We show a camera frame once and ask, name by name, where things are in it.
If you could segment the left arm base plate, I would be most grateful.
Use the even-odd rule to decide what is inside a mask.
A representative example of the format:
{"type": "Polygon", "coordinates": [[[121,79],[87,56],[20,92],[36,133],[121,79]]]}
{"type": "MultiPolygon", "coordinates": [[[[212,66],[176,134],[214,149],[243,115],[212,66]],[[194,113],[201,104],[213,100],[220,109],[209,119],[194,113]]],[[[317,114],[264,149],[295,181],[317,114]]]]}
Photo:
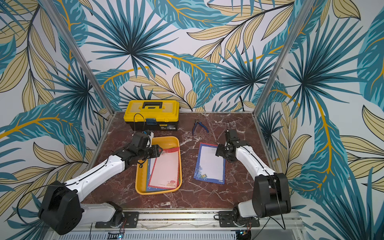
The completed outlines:
{"type": "Polygon", "coordinates": [[[128,228],[134,229],[137,227],[139,220],[139,212],[117,212],[114,214],[110,226],[112,228],[128,228]]]}

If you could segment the yellow plastic tray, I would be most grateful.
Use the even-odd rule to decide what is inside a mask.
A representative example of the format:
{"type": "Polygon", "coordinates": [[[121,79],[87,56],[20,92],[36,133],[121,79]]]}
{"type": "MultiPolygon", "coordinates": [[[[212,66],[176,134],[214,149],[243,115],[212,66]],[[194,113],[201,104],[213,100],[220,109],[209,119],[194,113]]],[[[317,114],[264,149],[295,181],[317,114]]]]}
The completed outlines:
{"type": "Polygon", "coordinates": [[[159,189],[152,188],[148,186],[150,180],[150,163],[152,161],[147,160],[145,163],[143,162],[143,166],[140,167],[140,163],[137,167],[136,172],[136,183],[135,188],[138,194],[140,195],[160,195],[176,192],[182,185],[182,162],[181,162],[181,151],[180,151],[180,142],[178,138],[174,136],[166,136],[166,137],[155,137],[153,138],[153,144],[159,145],[163,152],[167,149],[177,148],[179,154],[179,166],[178,166],[178,181],[177,186],[174,189],[159,189]]]}

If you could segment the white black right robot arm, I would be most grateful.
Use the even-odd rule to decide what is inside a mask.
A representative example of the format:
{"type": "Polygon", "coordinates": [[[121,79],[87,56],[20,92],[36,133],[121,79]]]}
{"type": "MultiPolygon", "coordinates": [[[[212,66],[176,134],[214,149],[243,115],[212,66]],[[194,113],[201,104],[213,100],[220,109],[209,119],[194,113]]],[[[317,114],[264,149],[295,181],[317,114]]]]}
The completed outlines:
{"type": "Polygon", "coordinates": [[[254,179],[252,199],[235,205],[233,209],[234,223],[242,226],[252,218],[289,214],[292,207],[286,175],[268,167],[253,148],[238,137],[236,130],[227,130],[225,137],[226,143],[218,145],[216,156],[229,162],[241,162],[254,179]]]}

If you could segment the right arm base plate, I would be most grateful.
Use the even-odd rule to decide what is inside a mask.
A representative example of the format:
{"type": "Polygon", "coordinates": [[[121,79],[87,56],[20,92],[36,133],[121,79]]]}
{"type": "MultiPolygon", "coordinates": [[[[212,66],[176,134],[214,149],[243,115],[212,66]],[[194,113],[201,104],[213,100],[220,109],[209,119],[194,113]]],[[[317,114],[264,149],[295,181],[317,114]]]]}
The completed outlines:
{"type": "Polygon", "coordinates": [[[234,211],[219,211],[214,219],[219,221],[221,228],[253,228],[259,227],[260,221],[256,217],[242,218],[234,211]]]}

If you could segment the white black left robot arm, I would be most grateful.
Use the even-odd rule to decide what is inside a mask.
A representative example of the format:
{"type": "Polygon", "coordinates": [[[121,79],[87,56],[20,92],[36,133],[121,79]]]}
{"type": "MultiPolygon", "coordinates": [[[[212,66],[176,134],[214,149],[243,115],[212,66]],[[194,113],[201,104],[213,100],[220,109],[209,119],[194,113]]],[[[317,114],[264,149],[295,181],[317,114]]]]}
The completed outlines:
{"type": "Polygon", "coordinates": [[[113,176],[122,173],[141,160],[159,157],[162,148],[153,145],[154,133],[135,133],[126,146],[111,153],[106,160],[64,183],[55,181],[48,185],[40,206],[39,219],[57,234],[65,235],[78,225],[105,223],[113,228],[125,222],[123,209],[113,203],[83,204],[82,201],[96,188],[113,176]]]}

